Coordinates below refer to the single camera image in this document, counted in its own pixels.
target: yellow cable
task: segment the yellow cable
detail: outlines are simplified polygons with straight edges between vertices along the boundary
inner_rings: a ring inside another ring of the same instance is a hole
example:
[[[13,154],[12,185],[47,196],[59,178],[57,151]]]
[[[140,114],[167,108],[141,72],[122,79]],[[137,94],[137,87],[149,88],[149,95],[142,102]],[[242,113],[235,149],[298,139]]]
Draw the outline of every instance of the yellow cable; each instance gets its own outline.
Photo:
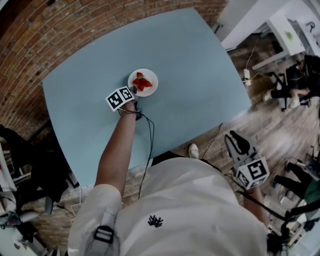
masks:
[[[252,81],[253,79],[255,79],[255,77],[256,77],[257,75],[263,76],[263,77],[265,77],[265,78],[269,78],[269,76],[266,76],[266,75],[264,75],[264,74],[262,74],[262,73],[256,73],[256,74],[254,75],[254,77],[249,78],[248,81]],[[294,78],[294,79],[293,79],[293,78],[287,78],[287,80],[297,81],[297,80],[301,79],[303,76],[304,76],[304,75],[301,75],[299,78]]]

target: person in green shirt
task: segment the person in green shirt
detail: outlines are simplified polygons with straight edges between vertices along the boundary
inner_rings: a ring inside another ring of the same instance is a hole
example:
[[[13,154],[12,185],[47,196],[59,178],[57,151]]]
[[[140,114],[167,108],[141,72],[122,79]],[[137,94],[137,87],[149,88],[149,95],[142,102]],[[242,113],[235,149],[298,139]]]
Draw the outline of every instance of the person in green shirt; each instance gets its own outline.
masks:
[[[291,190],[301,199],[304,199],[307,204],[311,204],[317,200],[320,200],[320,180],[317,181],[313,179],[301,167],[291,162],[287,164],[286,170],[287,172],[292,171],[300,180],[300,182],[276,175],[272,185],[274,188],[277,184],[280,184]]]

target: green shirt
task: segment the green shirt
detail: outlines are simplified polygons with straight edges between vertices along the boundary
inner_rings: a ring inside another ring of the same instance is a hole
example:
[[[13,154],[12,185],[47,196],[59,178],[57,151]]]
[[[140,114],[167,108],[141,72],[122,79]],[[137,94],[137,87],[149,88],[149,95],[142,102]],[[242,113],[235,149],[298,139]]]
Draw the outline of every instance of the green shirt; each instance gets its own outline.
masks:
[[[311,204],[320,200],[320,180],[312,179],[304,194],[304,200],[307,204]]]

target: black buckle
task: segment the black buckle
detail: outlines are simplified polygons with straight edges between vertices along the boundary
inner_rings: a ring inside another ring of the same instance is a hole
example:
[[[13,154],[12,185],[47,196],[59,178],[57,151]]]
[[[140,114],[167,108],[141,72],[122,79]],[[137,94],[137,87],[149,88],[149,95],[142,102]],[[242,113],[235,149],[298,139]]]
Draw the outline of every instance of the black buckle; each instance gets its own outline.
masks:
[[[108,226],[98,226],[93,238],[108,244],[112,244],[114,241],[114,230]]]

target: white cable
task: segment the white cable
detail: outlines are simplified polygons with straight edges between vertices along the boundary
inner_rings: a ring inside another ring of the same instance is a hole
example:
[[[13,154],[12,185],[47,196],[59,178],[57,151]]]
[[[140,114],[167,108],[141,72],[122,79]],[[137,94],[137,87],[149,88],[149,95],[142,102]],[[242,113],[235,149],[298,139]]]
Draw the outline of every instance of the white cable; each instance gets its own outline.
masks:
[[[248,63],[249,63],[249,61],[250,61],[250,59],[252,57],[252,54],[254,54],[254,50],[255,50],[255,48],[257,46],[257,43],[258,43],[259,39],[260,39],[260,35],[258,36],[258,39],[255,41],[255,44],[254,44],[254,47],[252,49],[251,55],[250,55],[250,57],[248,58],[248,61],[245,64],[245,69],[247,69],[247,67],[248,67]]]
[[[81,205],[81,196],[82,196],[82,187],[80,186],[79,203],[76,203],[76,204],[73,204],[73,205],[70,206],[71,211],[72,211],[72,214],[74,215],[74,218],[70,220],[70,221],[71,221],[71,224],[72,224],[72,221],[76,218],[75,211],[74,211],[74,209],[73,209],[72,207]]]

